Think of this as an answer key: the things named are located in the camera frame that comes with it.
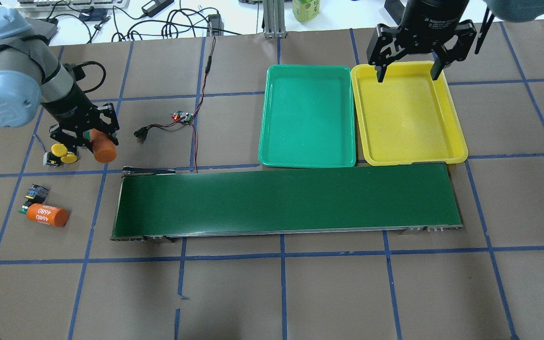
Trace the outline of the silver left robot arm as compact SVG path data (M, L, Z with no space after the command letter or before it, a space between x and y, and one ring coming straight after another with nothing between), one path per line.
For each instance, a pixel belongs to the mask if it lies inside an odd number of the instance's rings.
M30 123L41 106L56 121L51 138L69 150L94 151L97 131L118 145L114 105L95 105L78 86L89 65L100 64L62 64L48 47L47 36L17 9L0 6L0 127Z

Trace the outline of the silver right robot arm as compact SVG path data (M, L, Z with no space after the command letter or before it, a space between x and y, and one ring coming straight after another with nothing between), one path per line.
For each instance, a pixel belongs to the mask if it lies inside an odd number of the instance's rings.
M406 55L435 54L430 77L437 80L453 62L466 60L470 49L478 54L495 18L529 22L544 15L544 0L487 0L479 28L462 16L467 0L387 0L384 8L395 26L378 24L366 55L382 82L390 64Z

